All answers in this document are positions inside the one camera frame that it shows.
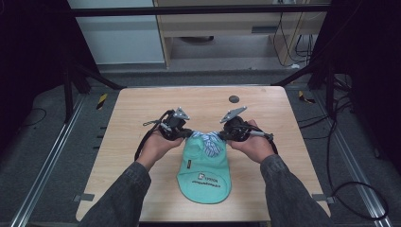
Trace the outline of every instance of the dark gray sleeve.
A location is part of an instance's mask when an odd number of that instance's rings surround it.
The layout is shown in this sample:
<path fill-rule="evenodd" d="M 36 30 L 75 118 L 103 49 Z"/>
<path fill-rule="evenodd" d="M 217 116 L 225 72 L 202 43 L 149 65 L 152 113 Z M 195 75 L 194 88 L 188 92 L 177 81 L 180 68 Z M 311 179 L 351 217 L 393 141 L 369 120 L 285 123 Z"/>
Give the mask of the dark gray sleeve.
<path fill-rule="evenodd" d="M 267 157 L 260 171 L 266 183 L 271 226 L 334 226 L 279 155 Z"/>
<path fill-rule="evenodd" d="M 133 163 L 88 211 L 79 226 L 137 226 L 149 187 L 147 170 Z"/>

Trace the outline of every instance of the gray carpet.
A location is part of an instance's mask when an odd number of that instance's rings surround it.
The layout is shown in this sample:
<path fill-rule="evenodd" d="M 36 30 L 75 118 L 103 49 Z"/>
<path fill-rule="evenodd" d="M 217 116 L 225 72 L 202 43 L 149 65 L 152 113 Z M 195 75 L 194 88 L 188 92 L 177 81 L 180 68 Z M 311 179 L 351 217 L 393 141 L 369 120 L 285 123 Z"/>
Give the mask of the gray carpet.
<path fill-rule="evenodd" d="M 119 84 L 128 86 L 184 86 L 184 85 L 237 85 L 237 84 L 270 84 L 278 81 L 291 71 L 218 71 L 218 72 L 180 72 L 180 73 L 141 73 L 136 75 L 108 75 L 107 77 Z M 91 80 L 94 86 L 91 94 L 85 97 L 85 102 L 78 122 L 70 134 L 56 167 L 40 197 L 31 221 L 75 223 L 78 203 L 74 196 L 80 195 L 96 158 L 97 148 L 101 144 L 104 130 L 107 126 L 118 92 L 104 87 Z M 63 89 L 57 87 L 39 95 L 34 107 L 46 110 L 46 117 L 34 126 L 22 127 L 9 147 L 10 156 L 1 164 L 0 172 L 0 222 L 11 221 L 21 205 L 26 193 L 32 186 L 40 171 L 46 155 L 56 140 L 64 118 Z M 101 94 L 107 93 L 105 105 L 101 111 L 96 110 L 96 104 Z M 288 89 L 288 99 L 297 120 L 322 115 L 317 104 L 299 100 L 298 91 Z M 41 111 L 32 111 L 26 120 L 35 122 L 42 118 Z M 359 125 L 356 116 L 349 109 L 339 115 L 339 129 L 349 142 L 349 146 L 369 177 L 371 184 L 381 191 L 390 205 L 390 220 L 394 226 L 401 226 L 401 177 L 396 173 L 389 161 L 376 159 L 372 153 L 372 145 L 364 130 Z M 321 137 L 328 134 L 325 122 L 302 130 L 303 137 Z M 305 140 L 313 166 L 325 194 L 331 190 L 327 183 L 325 155 L 326 139 Z M 334 185 L 352 180 L 348 170 L 338 153 L 338 146 L 331 144 L 330 155 L 331 175 Z M 363 201 L 355 188 L 350 187 L 341 192 L 341 197 L 350 202 L 360 212 L 366 213 Z M 375 226 L 371 221 L 356 217 L 342 205 L 336 203 L 330 206 L 332 219 L 339 226 Z"/>

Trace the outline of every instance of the black beam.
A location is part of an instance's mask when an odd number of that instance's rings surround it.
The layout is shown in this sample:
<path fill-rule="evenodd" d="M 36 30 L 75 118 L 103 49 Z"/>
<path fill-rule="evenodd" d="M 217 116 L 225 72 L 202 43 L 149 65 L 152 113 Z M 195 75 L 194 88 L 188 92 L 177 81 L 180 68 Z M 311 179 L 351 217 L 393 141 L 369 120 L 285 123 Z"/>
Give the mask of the black beam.
<path fill-rule="evenodd" d="M 311 12 L 345 10 L 349 6 L 330 4 L 294 4 L 294 5 L 231 5 L 231 6 L 195 6 L 195 7 L 151 7 L 151 8 L 113 8 L 113 9 L 46 9 L 47 14 L 69 15 L 74 17 L 95 16 L 140 16 L 169 14 L 213 14 L 213 13 L 257 13 L 257 12 Z"/>

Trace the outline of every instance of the wall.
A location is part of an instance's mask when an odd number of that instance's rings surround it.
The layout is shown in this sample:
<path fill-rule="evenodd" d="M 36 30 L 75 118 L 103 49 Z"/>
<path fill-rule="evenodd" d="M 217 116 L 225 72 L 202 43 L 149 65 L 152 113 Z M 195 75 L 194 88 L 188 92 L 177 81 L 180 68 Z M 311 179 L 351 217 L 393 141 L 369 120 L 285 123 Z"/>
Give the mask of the wall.
<path fill-rule="evenodd" d="M 72 9 L 153 7 L 151 0 L 68 0 Z M 165 63 L 155 16 L 77 18 L 99 66 Z"/>

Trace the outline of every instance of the person's right hand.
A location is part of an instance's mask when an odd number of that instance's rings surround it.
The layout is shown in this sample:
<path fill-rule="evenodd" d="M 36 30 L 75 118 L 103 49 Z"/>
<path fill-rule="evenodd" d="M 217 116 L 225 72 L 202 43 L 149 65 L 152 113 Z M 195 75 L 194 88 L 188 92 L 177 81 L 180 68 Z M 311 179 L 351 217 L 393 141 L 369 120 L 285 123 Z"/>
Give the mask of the person's right hand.
<path fill-rule="evenodd" d="M 248 124 L 257 127 L 254 120 L 248 121 Z M 262 163 L 262 161 L 268 156 L 274 154 L 269 141 L 265 137 L 261 136 L 251 135 L 244 142 L 228 140 L 227 144 L 230 145 L 231 148 L 245 153 L 251 160 L 257 162 L 258 164 Z"/>

